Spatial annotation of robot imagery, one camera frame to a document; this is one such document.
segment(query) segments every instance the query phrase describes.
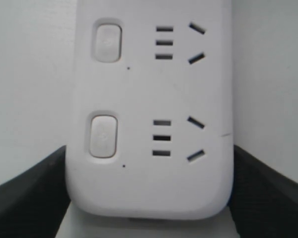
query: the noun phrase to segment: power switch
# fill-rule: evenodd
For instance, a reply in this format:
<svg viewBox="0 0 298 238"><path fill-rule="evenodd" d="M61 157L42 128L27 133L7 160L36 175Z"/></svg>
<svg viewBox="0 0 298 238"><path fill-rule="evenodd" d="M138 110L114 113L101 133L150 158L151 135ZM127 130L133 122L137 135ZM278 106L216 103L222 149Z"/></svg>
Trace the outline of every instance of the power switch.
<svg viewBox="0 0 298 238"><path fill-rule="evenodd" d="M117 120L97 116L92 120L89 150L97 158L110 158L116 153Z"/></svg>
<svg viewBox="0 0 298 238"><path fill-rule="evenodd" d="M96 32L95 56L100 62L116 62L120 58L121 28L113 24L100 25Z"/></svg>

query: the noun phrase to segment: socket hole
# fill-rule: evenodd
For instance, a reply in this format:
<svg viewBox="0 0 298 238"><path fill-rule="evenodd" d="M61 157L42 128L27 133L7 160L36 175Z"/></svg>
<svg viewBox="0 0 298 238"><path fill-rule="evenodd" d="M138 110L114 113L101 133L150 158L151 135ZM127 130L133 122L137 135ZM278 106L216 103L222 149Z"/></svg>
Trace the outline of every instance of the socket hole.
<svg viewBox="0 0 298 238"><path fill-rule="evenodd" d="M173 54L155 54L156 60L171 60L173 58Z"/></svg>
<svg viewBox="0 0 298 238"><path fill-rule="evenodd" d="M190 23L189 27L190 27L191 29L193 29L193 30L195 30L195 31L197 31L197 32L199 32L199 33L201 33L202 35L204 35L205 32L206 32L205 29L203 29L201 26L199 26L199 25L197 25L197 24L195 24L195 23L193 23L193 22Z"/></svg>
<svg viewBox="0 0 298 238"><path fill-rule="evenodd" d="M169 151L169 150L153 150L152 155L153 156L170 156L171 151Z"/></svg>
<svg viewBox="0 0 298 238"><path fill-rule="evenodd" d="M153 120L153 125L171 126L170 120Z"/></svg>
<svg viewBox="0 0 298 238"><path fill-rule="evenodd" d="M171 136L170 135L154 135L153 140L171 141Z"/></svg>
<svg viewBox="0 0 298 238"><path fill-rule="evenodd" d="M195 160L197 160L198 158L202 157L205 155L204 150L200 150L197 153L194 153L193 155L190 155L187 159L189 162L193 162Z"/></svg>
<svg viewBox="0 0 298 238"><path fill-rule="evenodd" d="M156 40L155 44L157 46L173 46L172 40Z"/></svg>
<svg viewBox="0 0 298 238"><path fill-rule="evenodd" d="M199 60L204 59L204 58L205 58L205 54L202 52L202 53L200 53L200 54L198 54L198 55L196 55L196 56L190 58L190 59L188 60L188 62L189 62L189 64L193 64L193 63L196 63L196 62L198 62Z"/></svg>
<svg viewBox="0 0 298 238"><path fill-rule="evenodd" d="M188 122L198 126L201 129L203 129L205 127L205 125L203 123L199 122L198 120L194 119L193 117L189 117Z"/></svg>
<svg viewBox="0 0 298 238"><path fill-rule="evenodd" d="M173 26L157 26L156 31L158 31L158 32L173 32Z"/></svg>

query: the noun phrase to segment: power strip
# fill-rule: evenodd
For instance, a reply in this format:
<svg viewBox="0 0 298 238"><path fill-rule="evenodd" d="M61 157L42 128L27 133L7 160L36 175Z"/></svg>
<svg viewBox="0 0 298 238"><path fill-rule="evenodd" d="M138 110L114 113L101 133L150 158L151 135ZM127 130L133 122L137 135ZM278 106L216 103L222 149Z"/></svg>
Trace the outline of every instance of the power strip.
<svg viewBox="0 0 298 238"><path fill-rule="evenodd" d="M81 0L67 186L86 212L194 220L233 173L230 0Z"/></svg>

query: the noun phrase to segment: white surface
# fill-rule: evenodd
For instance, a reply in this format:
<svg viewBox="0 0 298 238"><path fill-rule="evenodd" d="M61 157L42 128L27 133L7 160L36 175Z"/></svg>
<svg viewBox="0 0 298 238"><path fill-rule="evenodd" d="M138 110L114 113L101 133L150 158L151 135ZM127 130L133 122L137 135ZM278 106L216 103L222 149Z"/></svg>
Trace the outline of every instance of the white surface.
<svg viewBox="0 0 298 238"><path fill-rule="evenodd" d="M117 25L103 24L97 27L95 56L100 62L115 62L120 56L121 29Z"/></svg>
<svg viewBox="0 0 298 238"><path fill-rule="evenodd" d="M0 0L0 184L67 143L75 10ZM235 140L298 182L298 0L233 0L233 38ZM238 237L227 210L207 221L127 230L70 207L58 238Z"/></svg>
<svg viewBox="0 0 298 238"><path fill-rule="evenodd" d="M112 157L116 152L117 120L111 116L97 116L91 122L89 150L98 158Z"/></svg>
<svg viewBox="0 0 298 238"><path fill-rule="evenodd" d="M66 158L73 203L96 215L179 220L207 218L226 206L233 176L230 14L230 0L78 5ZM206 33L191 29L191 21ZM115 63L91 56L98 22L122 29L122 54ZM165 25L173 32L156 32ZM156 46L165 35L175 44ZM189 64L201 52L206 57ZM156 53L173 54L173 59L156 60ZM98 115L118 121L116 154L106 160L88 152L90 124ZM205 127L188 122L189 116ZM172 125L154 126L155 119ZM172 140L153 141L154 134ZM202 149L205 155L188 161ZM154 150L171 151L171 156L153 156Z"/></svg>

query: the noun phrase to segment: white wall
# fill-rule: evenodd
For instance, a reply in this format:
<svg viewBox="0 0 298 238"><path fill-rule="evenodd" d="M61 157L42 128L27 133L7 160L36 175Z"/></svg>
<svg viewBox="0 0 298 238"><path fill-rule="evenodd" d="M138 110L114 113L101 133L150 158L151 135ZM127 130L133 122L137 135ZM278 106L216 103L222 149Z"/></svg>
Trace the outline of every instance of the white wall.
<svg viewBox="0 0 298 238"><path fill-rule="evenodd" d="M0 0L0 184L66 144L75 7ZM298 0L233 0L233 27L235 141L298 182ZM227 210L141 228L71 206L58 238L237 237Z"/></svg>

